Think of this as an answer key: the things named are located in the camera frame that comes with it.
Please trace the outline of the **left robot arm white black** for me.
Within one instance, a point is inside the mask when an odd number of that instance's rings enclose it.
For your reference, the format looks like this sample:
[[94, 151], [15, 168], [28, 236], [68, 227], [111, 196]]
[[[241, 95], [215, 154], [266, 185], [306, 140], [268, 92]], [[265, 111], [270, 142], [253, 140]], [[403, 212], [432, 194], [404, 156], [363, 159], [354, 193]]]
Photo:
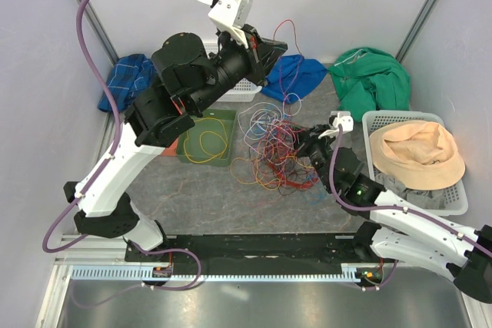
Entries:
[[198, 35], [182, 32], [151, 56], [157, 74], [125, 110], [111, 147], [84, 180], [64, 187], [68, 199], [77, 203], [74, 221], [81, 235], [124, 237], [150, 260], [166, 258], [169, 244], [161, 225], [142, 214], [126, 190], [148, 163], [193, 128], [195, 118], [239, 81], [267, 84], [288, 45], [262, 38], [250, 25], [242, 30], [243, 44], [220, 31], [216, 53], [208, 54]]

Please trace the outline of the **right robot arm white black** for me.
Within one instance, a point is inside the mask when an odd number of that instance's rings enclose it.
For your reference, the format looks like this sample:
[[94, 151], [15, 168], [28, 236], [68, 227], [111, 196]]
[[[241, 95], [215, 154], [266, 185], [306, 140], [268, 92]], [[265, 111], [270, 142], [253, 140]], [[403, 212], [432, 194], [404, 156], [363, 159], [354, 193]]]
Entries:
[[311, 162], [324, 189], [350, 214], [365, 219], [352, 242], [360, 261], [374, 257], [411, 263], [449, 280], [460, 292], [491, 302], [491, 227], [477, 230], [421, 209], [368, 176], [342, 128], [304, 128], [294, 144]]

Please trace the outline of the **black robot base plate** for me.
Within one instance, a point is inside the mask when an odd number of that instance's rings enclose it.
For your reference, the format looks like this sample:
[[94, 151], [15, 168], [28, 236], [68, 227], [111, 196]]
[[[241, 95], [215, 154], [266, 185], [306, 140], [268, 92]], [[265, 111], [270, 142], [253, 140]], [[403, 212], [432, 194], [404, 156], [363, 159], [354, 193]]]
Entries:
[[209, 234], [168, 238], [167, 248], [186, 249], [208, 272], [332, 272], [343, 263], [380, 263], [354, 233]]

